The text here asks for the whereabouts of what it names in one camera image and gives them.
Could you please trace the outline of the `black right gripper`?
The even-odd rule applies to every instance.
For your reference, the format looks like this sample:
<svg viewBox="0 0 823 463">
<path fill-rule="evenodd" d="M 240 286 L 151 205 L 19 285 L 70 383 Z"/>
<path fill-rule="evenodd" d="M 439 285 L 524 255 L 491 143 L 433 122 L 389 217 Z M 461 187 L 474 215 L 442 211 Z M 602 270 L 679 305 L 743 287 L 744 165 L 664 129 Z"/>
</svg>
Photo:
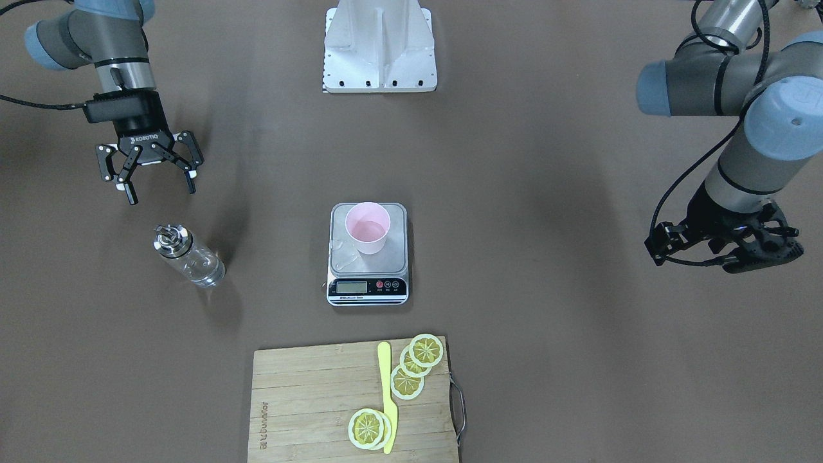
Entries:
<svg viewBox="0 0 823 463">
<path fill-rule="evenodd" d="M 97 158 L 101 179 L 114 182 L 118 190 L 126 194 L 130 205 L 138 204 L 138 196 L 131 182 L 133 172 L 140 165 L 154 161 L 168 161 L 183 171 L 189 194 L 196 193 L 197 168 L 204 163 L 204 156 L 197 138 L 190 130 L 173 134 L 158 91 L 130 89 L 95 94 L 84 106 L 86 120 L 90 123 L 112 122 L 118 141 L 115 145 L 97 145 Z M 189 158 L 174 152 L 174 145 L 182 143 Z M 124 154 L 125 161 L 119 171 L 114 169 L 113 157 Z"/>
</svg>

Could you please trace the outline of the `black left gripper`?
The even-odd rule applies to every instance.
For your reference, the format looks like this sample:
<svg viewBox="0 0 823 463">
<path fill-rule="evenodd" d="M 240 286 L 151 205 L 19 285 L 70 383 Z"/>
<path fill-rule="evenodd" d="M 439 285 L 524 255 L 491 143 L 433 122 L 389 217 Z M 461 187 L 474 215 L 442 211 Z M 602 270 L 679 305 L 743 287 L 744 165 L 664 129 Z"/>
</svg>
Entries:
<svg viewBox="0 0 823 463">
<path fill-rule="evenodd" d="M 798 236 L 799 229 L 788 225 L 776 202 L 767 201 L 753 213 L 736 213 L 709 196 L 694 196 L 681 223 L 661 222 L 653 228 L 646 249 L 661 266 L 674 262 L 676 252 L 707 241 L 715 257 L 692 266 L 722 266 L 735 275 L 797 260 L 804 254 Z"/>
</svg>

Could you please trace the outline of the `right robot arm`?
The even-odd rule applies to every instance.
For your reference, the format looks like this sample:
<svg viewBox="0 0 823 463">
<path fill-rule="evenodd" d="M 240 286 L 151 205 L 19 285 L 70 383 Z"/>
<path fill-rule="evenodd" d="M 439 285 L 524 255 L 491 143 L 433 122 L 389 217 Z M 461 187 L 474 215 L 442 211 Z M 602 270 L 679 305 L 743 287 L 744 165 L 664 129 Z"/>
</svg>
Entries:
<svg viewBox="0 0 823 463">
<path fill-rule="evenodd" d="M 38 21 L 24 33 L 33 60 L 52 70 L 91 64 L 102 91 L 82 105 L 89 123 L 111 122 L 116 143 L 95 149 L 101 179 L 138 202 L 131 181 L 138 166 L 170 162 L 183 171 L 188 192 L 203 153 L 194 134 L 170 131 L 148 59 L 144 24 L 152 1 L 76 1 L 70 12 Z"/>
</svg>

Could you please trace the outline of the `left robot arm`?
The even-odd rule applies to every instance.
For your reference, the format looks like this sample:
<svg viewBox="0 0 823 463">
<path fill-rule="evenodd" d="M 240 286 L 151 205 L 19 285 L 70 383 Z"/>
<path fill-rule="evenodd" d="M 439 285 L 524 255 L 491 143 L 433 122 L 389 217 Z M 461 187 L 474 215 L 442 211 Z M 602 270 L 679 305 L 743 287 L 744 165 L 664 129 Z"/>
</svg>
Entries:
<svg viewBox="0 0 823 463">
<path fill-rule="evenodd" d="M 714 1 L 691 12 L 691 33 L 670 60 L 638 76 L 644 114 L 735 116 L 712 148 L 718 160 L 679 223 L 651 220 L 647 252 L 656 266 L 705 241 L 710 260 L 742 273 L 797 260 L 804 249 L 774 200 L 821 153 L 821 32 L 770 52 L 773 1 Z"/>
</svg>

